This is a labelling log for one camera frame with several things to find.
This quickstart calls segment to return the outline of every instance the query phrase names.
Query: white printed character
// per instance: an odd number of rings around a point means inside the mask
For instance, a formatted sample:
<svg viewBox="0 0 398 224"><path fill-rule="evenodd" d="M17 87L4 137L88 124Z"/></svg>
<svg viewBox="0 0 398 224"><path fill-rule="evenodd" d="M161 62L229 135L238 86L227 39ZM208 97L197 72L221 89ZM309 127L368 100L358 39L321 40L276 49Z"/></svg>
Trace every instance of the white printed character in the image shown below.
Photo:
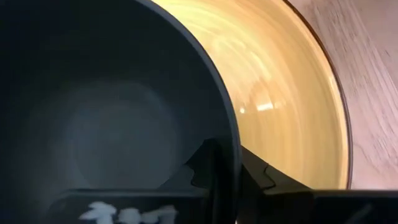
<svg viewBox="0 0 398 224"><path fill-rule="evenodd" d="M174 224L177 211L173 205L161 207L157 210L146 212L141 215L141 220L146 224Z"/></svg>
<svg viewBox="0 0 398 224"><path fill-rule="evenodd" d="M136 208L125 208L120 210L118 222L123 224L140 224L141 214Z"/></svg>
<svg viewBox="0 0 398 224"><path fill-rule="evenodd" d="M93 202L89 204L92 210L80 215L80 220L96 220L96 224L113 224L112 216L117 210L113 205L104 202Z"/></svg>

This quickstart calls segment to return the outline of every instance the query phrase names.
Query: yellow bowl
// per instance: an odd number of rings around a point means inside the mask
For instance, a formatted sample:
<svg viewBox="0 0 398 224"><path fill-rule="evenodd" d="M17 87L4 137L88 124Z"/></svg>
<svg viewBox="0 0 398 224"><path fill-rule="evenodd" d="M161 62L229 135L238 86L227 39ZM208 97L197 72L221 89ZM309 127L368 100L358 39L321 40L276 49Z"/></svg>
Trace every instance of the yellow bowl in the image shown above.
<svg viewBox="0 0 398 224"><path fill-rule="evenodd" d="M202 44L227 87L242 145L314 189L349 186L343 94L317 38L282 0L154 0Z"/></svg>

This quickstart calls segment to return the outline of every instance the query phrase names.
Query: black bowl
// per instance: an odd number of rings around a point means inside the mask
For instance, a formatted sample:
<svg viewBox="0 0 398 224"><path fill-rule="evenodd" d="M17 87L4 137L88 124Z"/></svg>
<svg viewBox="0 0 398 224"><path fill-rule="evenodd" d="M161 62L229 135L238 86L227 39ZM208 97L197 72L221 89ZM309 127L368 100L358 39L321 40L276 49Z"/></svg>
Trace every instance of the black bowl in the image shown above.
<svg viewBox="0 0 398 224"><path fill-rule="evenodd" d="M177 20L149 1L1 8L3 221L34 220L68 189L158 189L219 136L228 139L225 199L235 212L233 108L209 56Z"/></svg>

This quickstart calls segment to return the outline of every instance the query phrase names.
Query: black rim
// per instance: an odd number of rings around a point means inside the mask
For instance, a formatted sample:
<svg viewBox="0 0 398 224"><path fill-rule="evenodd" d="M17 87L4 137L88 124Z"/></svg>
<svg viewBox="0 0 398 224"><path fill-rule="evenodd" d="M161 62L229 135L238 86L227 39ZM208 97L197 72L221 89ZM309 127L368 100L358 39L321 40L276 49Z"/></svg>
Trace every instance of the black rim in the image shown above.
<svg viewBox="0 0 398 224"><path fill-rule="evenodd" d="M228 115L229 125L231 128L231 136L233 142L233 197L234 197L234 205L233 205L233 214L236 216L237 214L237 201L238 195L240 190L240 175L241 175L241 166L242 166L242 152L240 149L240 140L239 140L239 131L238 131L238 122L236 121L233 105L231 98L229 97L228 91L225 87L225 84L221 78L220 73L217 71L213 61L211 60L210 56L207 54L206 50L203 46L199 43L199 41L193 36L193 34L173 15L168 13L165 9L161 8L156 3L150 0L136 0L137 2L141 3L142 5L148 7L150 10L153 10L158 15L163 17L167 20L170 24L172 24L193 46L193 48L198 52L199 56L208 67L213 79L218 87L218 90L221 94L223 99L224 107L226 113Z"/></svg>

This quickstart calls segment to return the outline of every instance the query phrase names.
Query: wood grain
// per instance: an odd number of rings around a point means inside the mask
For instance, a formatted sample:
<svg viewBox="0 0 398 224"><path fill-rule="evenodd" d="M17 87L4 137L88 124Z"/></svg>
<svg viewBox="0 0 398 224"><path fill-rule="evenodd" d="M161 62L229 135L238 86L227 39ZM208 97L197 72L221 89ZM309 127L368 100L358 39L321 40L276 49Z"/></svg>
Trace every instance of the wood grain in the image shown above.
<svg viewBox="0 0 398 224"><path fill-rule="evenodd" d="M353 189L398 188L398 1L290 0L341 80L354 142Z"/></svg>

